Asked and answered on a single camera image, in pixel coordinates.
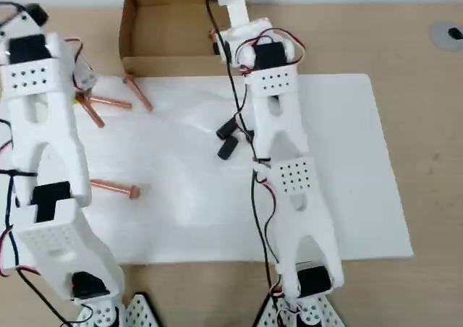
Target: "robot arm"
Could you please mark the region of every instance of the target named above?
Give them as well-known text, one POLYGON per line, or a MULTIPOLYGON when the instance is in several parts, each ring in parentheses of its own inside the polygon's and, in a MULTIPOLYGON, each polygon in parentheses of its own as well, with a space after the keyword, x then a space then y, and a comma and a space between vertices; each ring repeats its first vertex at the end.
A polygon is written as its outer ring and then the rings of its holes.
POLYGON ((301 59, 295 59, 295 46, 303 45, 291 33, 273 28, 267 18, 250 22, 245 0, 217 2, 227 7, 231 21, 229 29, 216 32, 218 51, 223 61, 239 67, 246 75, 255 116, 253 145, 257 159, 271 161, 278 133, 284 133, 296 148, 295 152, 287 152, 289 159, 272 162, 269 171, 262 165, 256 168, 267 177, 278 200, 271 231, 285 296, 295 302, 299 297, 328 293, 344 283, 344 274, 333 221, 302 126, 297 73, 301 59), (269 109, 272 98, 278 99, 279 115, 269 109), (297 251, 306 237, 315 241, 323 253, 322 266, 297 267, 297 251), (310 280, 301 279, 303 276, 325 284, 318 291, 307 289, 310 280))
POLYGON ((31 5, 1 24, 2 100, 8 103, 11 119, 13 166, 37 171, 42 150, 50 145, 69 178, 38 186, 36 178, 15 176, 18 212, 26 222, 17 224, 14 232, 60 297, 89 304, 98 327, 125 326, 124 274, 81 209, 90 204, 91 190, 73 105, 76 90, 91 90, 96 77, 66 41, 42 32, 46 19, 38 5, 31 5), (35 110, 37 97, 48 107, 48 118, 42 121, 35 110))

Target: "cardboard box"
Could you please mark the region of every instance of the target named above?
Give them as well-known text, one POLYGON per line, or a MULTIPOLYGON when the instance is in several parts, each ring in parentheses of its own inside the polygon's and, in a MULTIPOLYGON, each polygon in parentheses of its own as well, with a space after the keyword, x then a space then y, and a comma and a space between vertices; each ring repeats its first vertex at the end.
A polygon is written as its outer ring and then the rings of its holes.
MULTIPOLYGON (((303 7, 252 5, 251 20, 269 17, 273 26, 297 27, 303 7)), ((213 5, 221 29, 230 26, 226 8, 213 5)), ((126 72, 137 76, 225 75, 213 54, 205 0, 125 0, 119 53, 126 72)))

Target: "wooden table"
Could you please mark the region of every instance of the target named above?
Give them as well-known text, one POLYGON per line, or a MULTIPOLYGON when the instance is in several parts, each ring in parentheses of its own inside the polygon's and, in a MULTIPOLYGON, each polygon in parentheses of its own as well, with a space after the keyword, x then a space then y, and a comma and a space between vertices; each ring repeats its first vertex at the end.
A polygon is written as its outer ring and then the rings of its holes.
MULTIPOLYGON (((119 9, 50 13, 48 29, 80 36, 98 72, 122 72, 119 9)), ((463 4, 314 6, 304 27, 311 72, 370 75, 415 249, 413 259, 344 262, 331 301, 347 326, 463 325, 463 53, 433 46, 436 20, 463 25, 463 4)), ((251 326, 266 292, 261 264, 124 269, 127 298, 147 291, 166 326, 251 326)), ((59 325, 17 276, 0 292, 0 325, 59 325)))

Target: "copper rod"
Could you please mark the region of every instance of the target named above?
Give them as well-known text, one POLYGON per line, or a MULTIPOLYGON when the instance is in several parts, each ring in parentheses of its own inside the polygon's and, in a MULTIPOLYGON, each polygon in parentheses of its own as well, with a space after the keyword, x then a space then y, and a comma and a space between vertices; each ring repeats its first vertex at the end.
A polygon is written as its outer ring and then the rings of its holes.
POLYGON ((90 183, 94 187, 104 188, 105 190, 124 193, 125 195, 129 195, 130 199, 137 199, 140 196, 140 188, 133 185, 133 186, 124 186, 123 184, 116 184, 115 182, 111 181, 104 181, 98 179, 90 180, 90 183))
POLYGON ((96 123, 99 128, 103 128, 105 126, 104 121, 101 117, 96 113, 95 109, 91 106, 90 102, 87 100, 83 93, 78 93, 75 96, 76 100, 79 104, 84 108, 87 114, 90 115, 91 119, 96 123))
POLYGON ((98 97, 93 94, 91 94, 90 97, 88 97, 88 100, 92 103, 100 103, 100 104, 115 106, 117 108, 122 108, 122 109, 132 108, 132 103, 128 103, 126 101, 117 101, 115 99, 110 99, 110 98, 98 97))
POLYGON ((153 110, 153 105, 151 105, 151 102, 148 100, 148 98, 146 98, 142 90, 138 87, 137 83, 135 82, 135 75, 126 74, 124 77, 124 83, 128 83, 129 85, 132 86, 132 89, 134 90, 135 95, 138 97, 138 99, 140 99, 140 101, 143 103, 146 109, 149 112, 151 112, 153 110))

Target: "white foam board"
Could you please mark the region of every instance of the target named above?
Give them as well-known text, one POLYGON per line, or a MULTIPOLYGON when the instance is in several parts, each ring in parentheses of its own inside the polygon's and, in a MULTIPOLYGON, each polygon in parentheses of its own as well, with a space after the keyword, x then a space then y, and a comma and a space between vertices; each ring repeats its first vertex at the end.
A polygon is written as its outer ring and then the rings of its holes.
MULTIPOLYGON (((263 260, 250 206, 251 152, 242 139, 229 161, 216 153, 215 131, 234 113, 225 77, 138 80, 152 100, 148 114, 117 77, 101 77, 95 94, 134 103, 133 111, 96 106, 106 127, 98 129, 76 106, 90 176, 142 187, 139 200, 93 189, 85 209, 94 232, 120 263, 263 260)), ((344 260, 402 258, 413 254, 373 89, 366 75, 300 76, 301 107, 310 147, 331 207, 344 260)), ((244 93, 239 87, 239 94, 244 93)), ((5 102, 0 114, 7 118, 5 102)), ((251 106, 245 118, 252 126, 251 106)), ((0 141, 9 137, 0 127, 0 141)), ((10 167, 10 150, 0 166, 10 167)), ((50 148, 39 182, 66 179, 50 148)), ((7 193, 7 177, 0 191, 7 193)), ((5 197, 0 197, 4 210, 5 197)), ((262 222, 271 212, 264 189, 257 193, 262 222)), ((12 210, 12 221, 24 221, 12 210)), ((20 245, 23 263, 33 264, 20 245)), ((12 264, 9 245, 5 266, 12 264)), ((318 254, 304 244, 300 260, 318 254)))

